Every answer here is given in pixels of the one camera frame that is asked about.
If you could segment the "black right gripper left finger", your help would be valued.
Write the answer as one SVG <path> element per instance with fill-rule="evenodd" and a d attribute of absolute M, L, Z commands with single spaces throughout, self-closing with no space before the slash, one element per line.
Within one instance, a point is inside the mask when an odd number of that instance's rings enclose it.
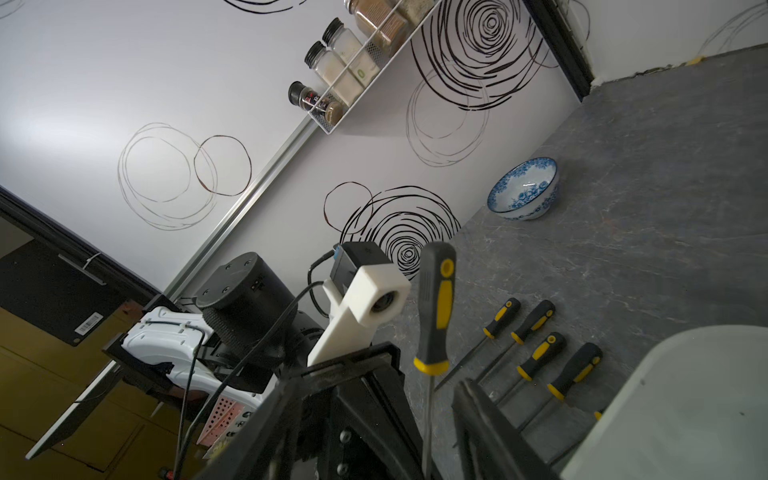
<path fill-rule="evenodd" d="M 303 400 L 297 379 L 279 384 L 198 479 L 289 479 Z"/>

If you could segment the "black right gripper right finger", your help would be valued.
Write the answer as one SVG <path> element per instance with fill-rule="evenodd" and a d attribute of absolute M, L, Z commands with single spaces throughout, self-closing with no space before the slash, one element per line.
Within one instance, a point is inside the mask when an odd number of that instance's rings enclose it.
<path fill-rule="evenodd" d="M 452 409 L 465 479 L 559 477 L 475 381 L 454 386 Z"/>

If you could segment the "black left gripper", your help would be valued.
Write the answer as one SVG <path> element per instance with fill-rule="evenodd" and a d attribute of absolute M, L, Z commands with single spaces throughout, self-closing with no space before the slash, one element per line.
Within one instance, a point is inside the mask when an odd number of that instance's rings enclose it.
<path fill-rule="evenodd" d="M 313 460 L 321 479 L 422 479 L 423 439 L 391 342 L 299 370 L 264 412 L 272 478 Z"/>

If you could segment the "white storage box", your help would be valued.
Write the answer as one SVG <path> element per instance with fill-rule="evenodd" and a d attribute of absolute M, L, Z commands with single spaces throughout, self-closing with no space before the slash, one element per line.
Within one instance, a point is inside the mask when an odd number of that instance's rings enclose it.
<path fill-rule="evenodd" d="M 561 476 L 766 478 L 766 328 L 697 328 L 654 347 Z"/>

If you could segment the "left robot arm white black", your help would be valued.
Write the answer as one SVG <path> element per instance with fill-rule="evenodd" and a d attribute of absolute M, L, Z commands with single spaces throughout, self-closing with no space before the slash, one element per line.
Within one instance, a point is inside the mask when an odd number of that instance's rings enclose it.
<path fill-rule="evenodd" d="M 348 242 L 322 288 L 319 326 L 256 253 L 219 267 L 197 294 L 197 312 L 158 307 L 109 347 L 123 367 L 163 390 L 181 390 L 174 465 L 183 475 L 196 431 L 217 402 L 239 422 L 214 441 L 204 479 L 289 479 L 316 465 L 319 479 L 436 479 L 431 436 L 404 391 L 399 349 L 376 343 L 411 285 L 371 242 Z"/>

